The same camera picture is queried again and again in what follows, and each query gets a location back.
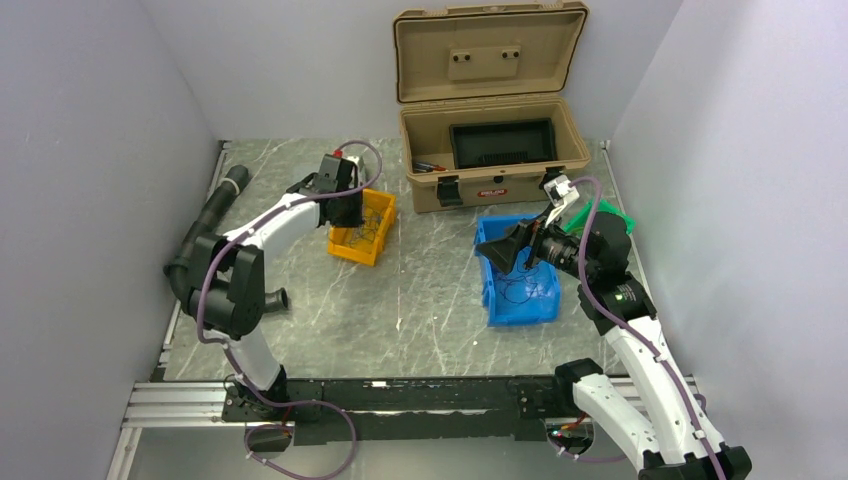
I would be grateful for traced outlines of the green plastic bin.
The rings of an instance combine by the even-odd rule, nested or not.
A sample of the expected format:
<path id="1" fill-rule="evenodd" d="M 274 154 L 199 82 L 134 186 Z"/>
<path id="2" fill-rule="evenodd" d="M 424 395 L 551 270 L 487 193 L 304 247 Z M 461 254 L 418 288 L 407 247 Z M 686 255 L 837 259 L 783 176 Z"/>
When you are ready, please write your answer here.
<path id="1" fill-rule="evenodd" d="M 581 208 L 578 213 L 576 213 L 570 220 L 566 222 L 565 226 L 563 227 L 564 231 L 569 234 L 581 233 L 587 223 L 587 220 L 589 219 L 589 213 L 591 208 L 592 202 L 587 203 L 583 208 Z M 634 219 L 626 215 L 622 210 L 615 207 L 605 199 L 600 200 L 600 204 L 595 213 L 594 220 L 599 220 L 602 213 L 621 218 L 626 225 L 627 234 L 631 234 L 636 226 L 636 221 Z"/>

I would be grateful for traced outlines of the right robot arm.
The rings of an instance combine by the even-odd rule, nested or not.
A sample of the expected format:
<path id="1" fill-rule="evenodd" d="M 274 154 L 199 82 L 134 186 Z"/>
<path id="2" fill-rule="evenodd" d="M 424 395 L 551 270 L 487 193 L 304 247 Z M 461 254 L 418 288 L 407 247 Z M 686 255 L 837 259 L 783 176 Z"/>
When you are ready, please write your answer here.
<path id="1" fill-rule="evenodd" d="M 615 442 L 640 479 L 744 479 L 753 470 L 742 446 L 730 446 L 686 386 L 668 348 L 657 310 L 629 272 L 626 221 L 600 212 L 579 235 L 546 216 L 520 218 L 503 233 L 478 232 L 476 254 L 503 274 L 518 263 L 550 265 L 578 279 L 580 306 L 624 365 L 642 403 L 637 408 L 591 359 L 558 366 L 553 388 Z"/>

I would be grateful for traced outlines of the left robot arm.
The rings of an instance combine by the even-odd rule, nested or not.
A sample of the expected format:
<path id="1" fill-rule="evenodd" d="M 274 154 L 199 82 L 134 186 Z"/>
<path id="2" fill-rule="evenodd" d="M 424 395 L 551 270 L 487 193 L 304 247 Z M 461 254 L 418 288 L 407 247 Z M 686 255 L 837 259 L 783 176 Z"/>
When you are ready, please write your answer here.
<path id="1" fill-rule="evenodd" d="M 198 236 L 187 271 L 187 312 L 203 343 L 222 346 L 239 383 L 284 399 L 286 380 L 259 327 L 262 317 L 285 310 L 288 295 L 266 289 L 273 260 L 301 237 L 329 224 L 363 222 L 360 169 L 342 151 L 323 156 L 318 171 L 292 185 L 269 210 L 224 235 Z"/>

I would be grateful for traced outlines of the orange plastic bin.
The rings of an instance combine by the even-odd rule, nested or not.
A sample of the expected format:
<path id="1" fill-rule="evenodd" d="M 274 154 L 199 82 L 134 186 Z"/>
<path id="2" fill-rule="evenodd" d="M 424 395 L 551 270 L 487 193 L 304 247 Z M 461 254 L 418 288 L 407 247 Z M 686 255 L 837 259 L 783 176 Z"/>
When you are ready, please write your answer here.
<path id="1" fill-rule="evenodd" d="M 375 266 L 385 247 L 388 231 L 395 223 L 396 197 L 365 189 L 364 224 L 358 228 L 334 228 L 328 233 L 327 253 L 355 263 Z"/>

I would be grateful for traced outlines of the blue plastic bin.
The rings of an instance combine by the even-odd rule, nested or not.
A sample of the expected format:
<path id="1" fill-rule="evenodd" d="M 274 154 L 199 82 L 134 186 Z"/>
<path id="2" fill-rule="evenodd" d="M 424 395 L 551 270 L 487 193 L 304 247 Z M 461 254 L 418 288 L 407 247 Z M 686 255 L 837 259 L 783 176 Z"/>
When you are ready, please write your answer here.
<path id="1" fill-rule="evenodd" d="M 553 322 L 558 318 L 561 286 L 557 270 L 544 262 L 524 269 L 521 251 L 511 273 L 503 274 L 480 254 L 482 305 L 489 327 L 512 327 Z"/>

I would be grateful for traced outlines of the black toolbox tray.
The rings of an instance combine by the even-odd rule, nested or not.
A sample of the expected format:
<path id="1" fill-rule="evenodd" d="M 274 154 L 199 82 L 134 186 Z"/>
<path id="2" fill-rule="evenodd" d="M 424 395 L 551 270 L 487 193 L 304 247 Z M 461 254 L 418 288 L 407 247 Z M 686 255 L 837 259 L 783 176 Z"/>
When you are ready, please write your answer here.
<path id="1" fill-rule="evenodd" d="M 457 169 L 494 167 L 557 159 L 549 118 L 455 124 L 449 127 Z"/>

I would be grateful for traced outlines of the tan plastic toolbox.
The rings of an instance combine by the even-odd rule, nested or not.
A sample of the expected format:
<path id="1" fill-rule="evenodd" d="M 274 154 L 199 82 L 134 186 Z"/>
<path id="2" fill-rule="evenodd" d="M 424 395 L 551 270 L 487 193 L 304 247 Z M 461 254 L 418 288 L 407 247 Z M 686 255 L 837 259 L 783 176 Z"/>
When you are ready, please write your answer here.
<path id="1" fill-rule="evenodd" d="M 408 9 L 393 22 L 396 99 L 419 213 L 538 201 L 591 159 L 563 90 L 590 14 L 581 1 Z M 449 127 L 549 118 L 557 159 L 457 169 Z M 413 162 L 446 171 L 415 173 Z"/>

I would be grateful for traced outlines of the red handled screwdriver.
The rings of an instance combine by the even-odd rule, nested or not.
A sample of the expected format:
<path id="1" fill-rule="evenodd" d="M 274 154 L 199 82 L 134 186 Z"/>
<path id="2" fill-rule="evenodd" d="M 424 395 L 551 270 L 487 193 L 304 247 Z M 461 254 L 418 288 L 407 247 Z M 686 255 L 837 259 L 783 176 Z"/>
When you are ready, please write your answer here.
<path id="1" fill-rule="evenodd" d="M 431 164 L 427 162 L 413 162 L 413 171 L 415 173 L 430 173 L 430 172 L 439 172 L 446 171 L 446 168 L 440 165 Z"/>

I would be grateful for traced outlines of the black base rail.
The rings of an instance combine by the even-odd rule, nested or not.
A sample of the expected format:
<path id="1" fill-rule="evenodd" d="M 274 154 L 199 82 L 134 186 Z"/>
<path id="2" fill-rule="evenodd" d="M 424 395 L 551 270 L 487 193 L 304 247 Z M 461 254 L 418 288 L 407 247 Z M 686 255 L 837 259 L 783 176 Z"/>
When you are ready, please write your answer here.
<path id="1" fill-rule="evenodd" d="M 596 437 L 591 421 L 563 402 L 551 375 L 293 379 L 261 402 L 224 382 L 221 419 L 261 426 L 250 443 L 263 451 L 350 439 L 399 441 L 505 437 L 553 439 L 573 453 Z"/>

